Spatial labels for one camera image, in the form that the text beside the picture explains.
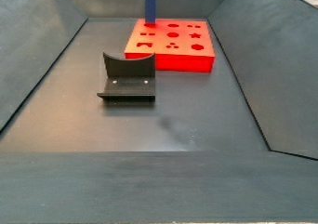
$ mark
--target star-shaped hole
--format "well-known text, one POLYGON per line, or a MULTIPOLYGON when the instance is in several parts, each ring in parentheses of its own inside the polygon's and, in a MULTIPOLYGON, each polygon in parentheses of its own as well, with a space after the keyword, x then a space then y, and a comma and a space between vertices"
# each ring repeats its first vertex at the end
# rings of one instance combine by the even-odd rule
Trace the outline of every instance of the star-shaped hole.
POLYGON ((191 34, 191 38, 201 38, 201 36, 196 33, 191 34))

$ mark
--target red foam block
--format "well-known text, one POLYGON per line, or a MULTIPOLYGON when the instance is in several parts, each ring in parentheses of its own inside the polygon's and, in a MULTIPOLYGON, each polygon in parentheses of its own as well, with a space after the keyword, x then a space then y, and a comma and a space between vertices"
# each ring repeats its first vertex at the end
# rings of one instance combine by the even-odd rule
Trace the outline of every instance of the red foam block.
POLYGON ((137 20, 125 47, 125 58, 156 54, 156 69, 181 72, 211 72, 215 52, 204 21, 156 20, 147 25, 137 20))

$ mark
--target blue pole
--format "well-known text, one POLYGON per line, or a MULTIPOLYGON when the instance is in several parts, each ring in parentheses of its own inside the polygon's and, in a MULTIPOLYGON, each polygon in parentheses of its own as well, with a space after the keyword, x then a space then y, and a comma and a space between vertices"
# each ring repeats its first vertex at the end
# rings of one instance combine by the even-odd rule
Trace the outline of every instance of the blue pole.
POLYGON ((156 0, 145 0, 145 23, 155 23, 156 0))

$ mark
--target black shape piece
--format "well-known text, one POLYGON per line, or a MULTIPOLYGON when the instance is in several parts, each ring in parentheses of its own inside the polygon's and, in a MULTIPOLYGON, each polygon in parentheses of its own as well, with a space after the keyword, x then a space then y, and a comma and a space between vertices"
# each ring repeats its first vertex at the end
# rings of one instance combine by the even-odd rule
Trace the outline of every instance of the black shape piece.
POLYGON ((117 59, 103 53, 107 71, 105 100, 155 101, 155 55, 143 59, 117 59))

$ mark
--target bin floor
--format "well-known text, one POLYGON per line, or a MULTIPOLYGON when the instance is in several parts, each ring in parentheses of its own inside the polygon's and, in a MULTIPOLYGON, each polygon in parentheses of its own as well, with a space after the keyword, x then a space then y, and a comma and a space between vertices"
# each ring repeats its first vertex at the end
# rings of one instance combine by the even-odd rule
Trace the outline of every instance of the bin floor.
POLYGON ((266 150, 213 37, 212 73, 157 72, 153 104, 111 104, 101 53, 123 58, 135 20, 91 20, 2 133, 0 152, 266 150))

